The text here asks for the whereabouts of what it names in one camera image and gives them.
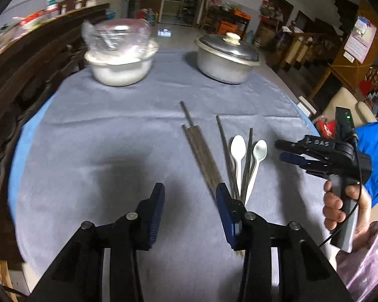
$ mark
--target wooden stool leg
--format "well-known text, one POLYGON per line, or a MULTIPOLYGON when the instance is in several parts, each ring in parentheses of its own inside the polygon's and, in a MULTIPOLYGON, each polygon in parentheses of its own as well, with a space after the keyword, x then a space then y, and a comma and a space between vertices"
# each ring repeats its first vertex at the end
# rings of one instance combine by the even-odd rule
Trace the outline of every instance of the wooden stool leg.
POLYGON ((313 97, 318 93, 318 91, 321 89, 321 87, 323 86, 323 84, 325 83, 325 81, 328 79, 329 75, 331 74, 331 68, 328 67, 328 69, 326 69, 325 73, 323 74, 323 76, 321 77, 321 79, 318 81, 317 85, 314 87, 313 91, 311 92, 311 94, 309 95, 308 97, 308 101, 309 102, 312 102, 312 99, 313 97))

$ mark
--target metal bolt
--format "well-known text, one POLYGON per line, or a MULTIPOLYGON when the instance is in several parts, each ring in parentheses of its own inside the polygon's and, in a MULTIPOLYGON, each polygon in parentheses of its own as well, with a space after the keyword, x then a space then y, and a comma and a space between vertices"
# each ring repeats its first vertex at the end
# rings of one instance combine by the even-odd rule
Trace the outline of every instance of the metal bolt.
POLYGON ((248 219, 248 220, 255 220, 256 219, 256 213, 252 212, 252 211, 247 211, 245 212, 245 219, 248 219))
POLYGON ((135 212, 129 212, 127 215, 126 215, 126 218, 127 220, 135 220, 137 219, 139 215, 135 212))
POLYGON ((83 221, 82 223, 81 223, 81 229, 83 229, 83 230, 87 230, 87 229, 89 229, 89 228, 91 228, 91 226, 93 225, 93 223, 92 222, 90 222, 90 221, 83 221))
POLYGON ((301 228, 301 225, 295 221, 290 222, 290 228, 292 230, 299 230, 301 228))

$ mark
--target pot handle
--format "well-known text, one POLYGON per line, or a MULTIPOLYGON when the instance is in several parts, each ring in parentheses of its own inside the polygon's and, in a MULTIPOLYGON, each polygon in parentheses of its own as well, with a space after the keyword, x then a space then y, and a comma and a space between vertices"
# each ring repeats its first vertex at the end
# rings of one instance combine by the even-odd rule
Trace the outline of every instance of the pot handle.
POLYGON ((226 41, 227 43, 234 44, 234 45, 241 45, 241 43, 239 42, 240 39, 241 37, 239 35, 234 34, 234 33, 229 33, 229 32, 227 32, 225 34, 225 37, 223 38, 223 40, 226 41))

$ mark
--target spoon handle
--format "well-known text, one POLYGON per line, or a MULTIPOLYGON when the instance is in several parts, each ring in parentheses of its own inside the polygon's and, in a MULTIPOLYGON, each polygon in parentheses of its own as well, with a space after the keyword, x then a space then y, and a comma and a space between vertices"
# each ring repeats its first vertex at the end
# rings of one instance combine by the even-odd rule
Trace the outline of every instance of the spoon handle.
POLYGON ((251 196, 252 190, 254 189, 255 179, 256 179, 256 174, 258 173, 259 164, 260 164, 260 161, 256 161, 255 167, 252 170, 251 179, 249 180, 248 188, 246 190, 246 197, 245 197, 244 205, 248 203, 249 197, 251 196))
POLYGON ((241 160, 235 160, 237 163, 237 186, 238 186, 238 195, 241 192, 241 160))

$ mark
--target plastic spoon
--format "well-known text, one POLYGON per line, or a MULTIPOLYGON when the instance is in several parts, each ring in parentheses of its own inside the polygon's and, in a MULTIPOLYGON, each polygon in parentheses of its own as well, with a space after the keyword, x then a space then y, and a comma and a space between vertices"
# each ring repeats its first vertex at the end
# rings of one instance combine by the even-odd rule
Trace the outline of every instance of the plastic spoon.
POLYGON ((249 180, 248 189, 246 190, 245 205, 247 204, 252 190, 254 189, 256 174, 258 173, 259 164, 266 158, 267 144, 263 140, 259 140, 254 146, 254 158, 256 161, 255 167, 252 170, 251 178, 249 180))
POLYGON ((246 153, 246 145, 245 140, 241 135, 237 135, 234 137, 231 143, 231 155, 233 156, 235 163, 236 163, 236 177, 237 177, 237 186, 238 186, 238 194, 241 191, 241 160, 245 156, 246 153))

